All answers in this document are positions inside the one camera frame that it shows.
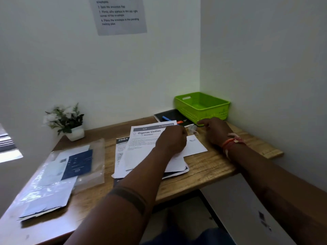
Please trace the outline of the green plastic basket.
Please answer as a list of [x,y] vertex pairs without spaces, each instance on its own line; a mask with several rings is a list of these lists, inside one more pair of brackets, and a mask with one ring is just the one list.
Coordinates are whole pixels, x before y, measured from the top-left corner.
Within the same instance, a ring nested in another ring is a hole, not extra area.
[[230,104],[229,101],[202,92],[174,97],[174,107],[194,124],[213,117],[226,120]]

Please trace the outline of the black notebook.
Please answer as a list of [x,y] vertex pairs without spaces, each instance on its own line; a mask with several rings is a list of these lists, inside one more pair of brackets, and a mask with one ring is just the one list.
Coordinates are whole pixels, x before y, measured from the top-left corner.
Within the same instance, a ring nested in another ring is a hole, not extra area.
[[165,116],[165,117],[171,119],[172,121],[182,120],[184,123],[179,124],[179,125],[184,126],[185,128],[191,124],[194,124],[191,120],[189,120],[184,115],[182,115],[177,109],[157,113],[157,114],[154,114],[153,116],[157,120],[157,122],[165,122],[165,120],[162,119],[162,116]]

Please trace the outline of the person's left hand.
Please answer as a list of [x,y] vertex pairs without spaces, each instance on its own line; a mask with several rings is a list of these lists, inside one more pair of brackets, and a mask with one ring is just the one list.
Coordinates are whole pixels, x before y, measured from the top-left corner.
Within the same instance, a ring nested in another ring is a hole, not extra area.
[[174,156],[180,152],[176,151],[177,144],[177,126],[167,126],[156,141],[155,148],[163,151],[169,156]]

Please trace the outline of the person's right hand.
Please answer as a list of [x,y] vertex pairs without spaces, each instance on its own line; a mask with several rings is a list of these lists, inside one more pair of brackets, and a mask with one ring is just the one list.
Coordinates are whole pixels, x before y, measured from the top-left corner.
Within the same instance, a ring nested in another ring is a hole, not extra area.
[[231,139],[228,134],[233,133],[232,129],[226,123],[226,127],[224,128],[206,128],[206,136],[210,143],[219,146],[220,148],[223,147],[223,144]]

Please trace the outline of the dark blue booklet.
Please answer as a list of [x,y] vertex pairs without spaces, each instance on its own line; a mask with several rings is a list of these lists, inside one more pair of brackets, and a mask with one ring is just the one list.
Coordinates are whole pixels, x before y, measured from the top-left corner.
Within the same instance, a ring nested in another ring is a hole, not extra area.
[[93,150],[87,150],[70,156],[61,180],[90,173],[92,170],[92,154]]

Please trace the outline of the artificial plant in white pot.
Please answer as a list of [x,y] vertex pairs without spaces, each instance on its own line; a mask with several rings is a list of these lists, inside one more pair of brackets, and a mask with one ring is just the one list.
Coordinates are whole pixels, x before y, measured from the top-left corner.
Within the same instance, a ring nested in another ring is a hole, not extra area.
[[56,106],[51,111],[45,111],[43,124],[56,130],[58,136],[62,133],[70,141],[77,141],[85,136],[83,118],[79,103],[76,103],[73,106]]

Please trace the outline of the person's right forearm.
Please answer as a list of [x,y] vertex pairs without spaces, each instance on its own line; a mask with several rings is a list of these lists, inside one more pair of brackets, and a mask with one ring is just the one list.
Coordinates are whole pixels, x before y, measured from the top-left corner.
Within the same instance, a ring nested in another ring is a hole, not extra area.
[[222,148],[266,210],[297,245],[327,245],[325,191],[236,140],[227,140]]

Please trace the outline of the grey instruction sheet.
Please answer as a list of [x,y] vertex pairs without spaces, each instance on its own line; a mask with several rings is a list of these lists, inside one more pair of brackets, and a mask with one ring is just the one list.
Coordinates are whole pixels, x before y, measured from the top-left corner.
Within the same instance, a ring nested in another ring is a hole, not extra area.
[[143,0],[89,0],[99,36],[147,33]]

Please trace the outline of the clear plastic bag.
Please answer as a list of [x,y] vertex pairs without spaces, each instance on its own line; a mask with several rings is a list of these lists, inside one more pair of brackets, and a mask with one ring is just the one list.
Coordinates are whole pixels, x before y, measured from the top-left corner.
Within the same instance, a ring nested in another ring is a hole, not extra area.
[[[74,193],[78,193],[82,190],[91,188],[96,185],[100,185],[104,183],[104,168],[105,168],[105,141],[104,139],[93,141],[89,144],[90,145],[89,150],[93,150],[92,154],[92,170],[90,173],[80,175],[77,177],[74,189],[72,190],[71,195]],[[60,152],[63,152],[65,150],[59,150],[59,151],[53,151],[48,156],[47,160],[40,166],[40,168],[37,170],[35,176],[32,177],[30,186],[28,186],[23,192],[19,200],[19,205],[23,206],[23,203],[21,200],[24,196],[26,196],[28,193],[35,191],[38,189],[38,183],[44,173],[44,170],[47,166],[47,164],[51,161],[54,161]]]

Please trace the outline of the printed paper sheet black header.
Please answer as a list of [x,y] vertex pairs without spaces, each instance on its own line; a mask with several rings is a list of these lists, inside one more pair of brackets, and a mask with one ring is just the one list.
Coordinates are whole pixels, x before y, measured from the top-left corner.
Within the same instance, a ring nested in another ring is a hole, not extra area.
[[[112,178],[114,178],[115,180],[123,179],[131,171],[131,170],[125,170],[124,164],[120,163],[120,160],[123,156],[123,152],[126,148],[128,141],[129,141],[129,136],[116,139],[115,168],[114,168],[114,173],[112,174]],[[181,175],[181,174],[184,174],[187,172],[189,172],[189,166],[186,164],[185,170],[164,173],[164,176],[162,179],[178,176],[178,175]]]

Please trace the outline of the black forearm band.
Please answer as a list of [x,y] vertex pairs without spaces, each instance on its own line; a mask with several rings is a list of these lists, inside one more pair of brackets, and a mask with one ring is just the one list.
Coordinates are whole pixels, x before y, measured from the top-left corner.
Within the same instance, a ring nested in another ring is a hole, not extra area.
[[124,186],[116,186],[108,193],[108,195],[117,195],[125,199],[130,202],[142,216],[145,214],[147,201],[135,190]]

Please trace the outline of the white panel with label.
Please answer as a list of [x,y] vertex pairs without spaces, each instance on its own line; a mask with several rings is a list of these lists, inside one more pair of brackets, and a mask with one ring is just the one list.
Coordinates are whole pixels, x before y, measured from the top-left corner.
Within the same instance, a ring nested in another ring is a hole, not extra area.
[[237,245],[296,245],[240,173],[201,192]]

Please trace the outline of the printed paper sheet grey header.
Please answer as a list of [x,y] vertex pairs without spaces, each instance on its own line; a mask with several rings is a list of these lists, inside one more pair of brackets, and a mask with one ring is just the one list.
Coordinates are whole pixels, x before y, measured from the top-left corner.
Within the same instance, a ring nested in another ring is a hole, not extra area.
[[152,159],[154,151],[154,162],[161,164],[164,159],[170,159],[167,163],[165,173],[180,172],[185,170],[186,162],[180,153],[169,156],[163,151],[155,148],[156,141],[167,126],[177,125],[176,120],[165,121],[141,126],[132,126],[129,141],[120,160],[124,163],[125,170],[132,170],[145,159]]

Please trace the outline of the person's left forearm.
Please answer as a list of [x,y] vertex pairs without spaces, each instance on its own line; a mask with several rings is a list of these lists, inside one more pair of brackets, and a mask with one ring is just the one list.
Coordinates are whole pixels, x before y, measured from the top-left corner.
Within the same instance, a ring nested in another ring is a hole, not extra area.
[[164,171],[183,147],[156,145],[87,215],[64,245],[137,245],[149,222]]

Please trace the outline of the white paper sheet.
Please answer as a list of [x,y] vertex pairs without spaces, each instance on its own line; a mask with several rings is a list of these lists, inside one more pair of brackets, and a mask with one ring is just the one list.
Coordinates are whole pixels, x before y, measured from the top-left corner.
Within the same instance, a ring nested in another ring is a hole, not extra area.
[[60,152],[54,161],[51,161],[47,164],[44,173],[38,183],[38,187],[44,187],[61,181],[63,173],[68,164],[69,157],[85,152],[89,149],[89,147],[90,145],[85,145]]

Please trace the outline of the white envelope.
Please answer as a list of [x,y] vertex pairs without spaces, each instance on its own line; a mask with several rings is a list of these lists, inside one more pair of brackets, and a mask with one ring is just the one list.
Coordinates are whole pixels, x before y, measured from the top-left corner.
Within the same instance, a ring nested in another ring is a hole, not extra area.
[[198,140],[195,135],[187,136],[187,143],[180,155],[182,157],[191,156],[203,152],[207,152],[206,147]]

